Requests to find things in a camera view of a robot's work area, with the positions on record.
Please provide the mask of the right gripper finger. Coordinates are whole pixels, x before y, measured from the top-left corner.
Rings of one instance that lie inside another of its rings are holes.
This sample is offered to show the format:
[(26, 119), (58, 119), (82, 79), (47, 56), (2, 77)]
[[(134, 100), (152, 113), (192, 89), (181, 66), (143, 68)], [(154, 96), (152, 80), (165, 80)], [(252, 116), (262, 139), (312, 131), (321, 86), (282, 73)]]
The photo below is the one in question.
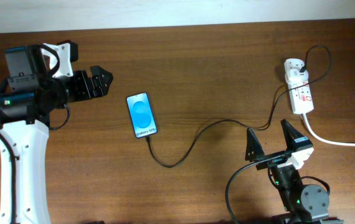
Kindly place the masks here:
[(257, 139), (253, 129), (248, 128), (247, 129), (247, 147), (246, 147), (246, 152), (245, 152), (245, 160), (254, 162), (263, 157), (264, 151), (262, 149), (262, 146)]
[(281, 126), (287, 149), (292, 151), (297, 150), (299, 147), (295, 140), (301, 138), (302, 134), (299, 133), (286, 119), (281, 120)]

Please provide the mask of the blue Galaxy smartphone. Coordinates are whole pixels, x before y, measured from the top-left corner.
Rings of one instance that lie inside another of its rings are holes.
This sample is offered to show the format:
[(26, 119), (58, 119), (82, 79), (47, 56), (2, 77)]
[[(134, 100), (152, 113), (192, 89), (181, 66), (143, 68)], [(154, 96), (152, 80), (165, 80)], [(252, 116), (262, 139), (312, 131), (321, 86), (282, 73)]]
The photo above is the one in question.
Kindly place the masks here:
[(138, 93), (126, 98), (136, 138), (145, 138), (158, 132), (148, 94)]

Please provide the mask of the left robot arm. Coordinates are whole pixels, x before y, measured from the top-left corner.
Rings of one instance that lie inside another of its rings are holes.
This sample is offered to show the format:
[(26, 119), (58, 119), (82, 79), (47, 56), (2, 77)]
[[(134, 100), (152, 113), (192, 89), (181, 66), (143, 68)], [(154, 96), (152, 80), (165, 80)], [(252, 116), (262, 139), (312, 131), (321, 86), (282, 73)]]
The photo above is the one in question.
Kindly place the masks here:
[(50, 223), (45, 152), (53, 110), (106, 96), (113, 74), (98, 65), (73, 70), (78, 45), (34, 44), (5, 51), (9, 77), (0, 84), (0, 223)]

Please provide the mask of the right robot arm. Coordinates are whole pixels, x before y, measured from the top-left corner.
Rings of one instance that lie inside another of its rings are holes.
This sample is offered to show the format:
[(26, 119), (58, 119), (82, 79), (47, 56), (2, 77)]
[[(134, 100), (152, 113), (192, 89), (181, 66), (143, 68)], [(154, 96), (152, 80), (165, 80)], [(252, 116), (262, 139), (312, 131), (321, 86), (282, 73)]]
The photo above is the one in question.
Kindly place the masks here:
[(321, 223), (329, 217), (329, 185), (316, 177), (316, 184), (304, 184), (298, 170), (314, 151), (308, 137), (287, 120), (281, 121), (286, 150), (266, 155), (254, 131), (247, 130), (245, 159), (254, 162), (257, 170), (268, 170), (272, 185), (278, 190), (286, 214), (271, 217), (271, 223)]

